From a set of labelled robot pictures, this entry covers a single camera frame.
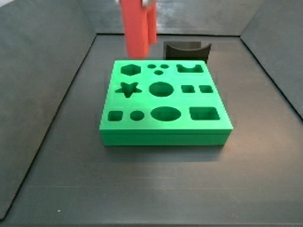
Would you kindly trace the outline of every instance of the hexagonal hole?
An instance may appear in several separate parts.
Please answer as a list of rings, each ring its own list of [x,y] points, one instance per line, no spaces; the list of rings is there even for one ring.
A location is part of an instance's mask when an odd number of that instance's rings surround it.
[[[142,67],[139,67],[134,64],[130,64],[130,65],[121,68],[121,73],[126,74],[129,76],[137,75],[141,72],[142,72]]]

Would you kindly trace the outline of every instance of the shape sorter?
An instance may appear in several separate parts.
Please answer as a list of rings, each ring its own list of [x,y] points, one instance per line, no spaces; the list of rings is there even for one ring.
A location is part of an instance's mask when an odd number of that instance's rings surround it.
[[[233,129],[203,61],[115,62],[99,125],[105,145],[223,145]]]

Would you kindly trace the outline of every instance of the circular hole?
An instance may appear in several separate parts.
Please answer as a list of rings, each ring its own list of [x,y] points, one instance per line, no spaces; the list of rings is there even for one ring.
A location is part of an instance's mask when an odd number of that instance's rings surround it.
[[[162,106],[153,109],[151,117],[158,121],[175,121],[182,117],[182,112],[177,108]]]
[[[150,64],[147,67],[149,68],[155,68],[157,66],[154,64]]]
[[[143,118],[145,118],[143,111],[134,111],[134,112],[131,112],[131,119],[134,121],[141,121]]]
[[[174,87],[167,82],[157,82],[150,86],[150,93],[157,97],[167,97],[174,93]]]
[[[162,70],[157,70],[155,74],[161,75],[161,74],[163,74],[163,71]]]
[[[162,68],[169,68],[169,65],[161,65]]]

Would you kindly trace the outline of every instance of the black object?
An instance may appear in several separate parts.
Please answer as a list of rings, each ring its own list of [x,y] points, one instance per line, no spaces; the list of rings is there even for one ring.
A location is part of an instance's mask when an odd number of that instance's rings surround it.
[[[207,63],[213,45],[202,42],[165,42],[166,60],[203,60]]]

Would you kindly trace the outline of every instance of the shape hole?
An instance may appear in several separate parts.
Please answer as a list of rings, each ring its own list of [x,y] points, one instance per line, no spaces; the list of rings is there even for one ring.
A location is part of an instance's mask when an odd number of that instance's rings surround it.
[[[194,86],[193,85],[183,85],[182,89],[183,89],[183,93],[194,93]]]
[[[157,82],[150,86],[150,93],[157,97],[169,97],[174,93],[174,87],[167,82]]]
[[[121,121],[123,117],[123,111],[110,111],[109,120]]]
[[[169,65],[163,64],[163,65],[161,65],[161,68],[169,68]]]
[[[134,93],[142,93],[142,90],[138,89],[138,83],[130,83],[126,82],[121,83],[121,89],[115,91],[117,93],[123,93],[126,98],[130,98]]]
[[[155,68],[157,66],[154,64],[150,64],[147,67],[149,68]]]
[[[202,93],[214,93],[214,89],[210,85],[201,85],[199,88]]]
[[[183,65],[177,65],[177,67],[179,73],[202,73],[205,71],[201,65],[195,65],[193,68],[187,68]]]
[[[142,72],[142,67],[139,67],[134,64],[130,64],[130,65],[121,68],[121,73],[126,74],[129,76],[137,75],[141,72]]]
[[[221,120],[214,107],[190,107],[191,118],[195,121]]]
[[[153,109],[151,117],[158,121],[175,121],[182,117],[182,112],[177,108],[162,106]]]
[[[157,70],[155,74],[161,75],[161,74],[163,74],[163,71],[162,70]]]
[[[141,121],[143,118],[145,118],[143,111],[134,111],[134,112],[131,112],[131,119],[134,121]]]

